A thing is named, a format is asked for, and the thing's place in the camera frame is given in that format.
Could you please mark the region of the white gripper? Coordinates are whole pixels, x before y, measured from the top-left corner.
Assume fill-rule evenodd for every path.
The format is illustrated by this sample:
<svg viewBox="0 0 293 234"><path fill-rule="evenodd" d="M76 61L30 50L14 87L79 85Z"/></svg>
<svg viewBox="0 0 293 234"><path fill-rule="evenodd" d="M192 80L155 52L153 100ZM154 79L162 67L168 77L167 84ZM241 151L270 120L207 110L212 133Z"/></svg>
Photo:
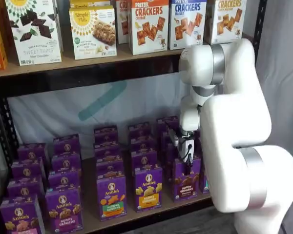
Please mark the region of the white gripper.
<svg viewBox="0 0 293 234"><path fill-rule="evenodd" d="M194 137L184 137L179 145L179 157L186 164L186 172L191 172L194 157Z"/></svg>

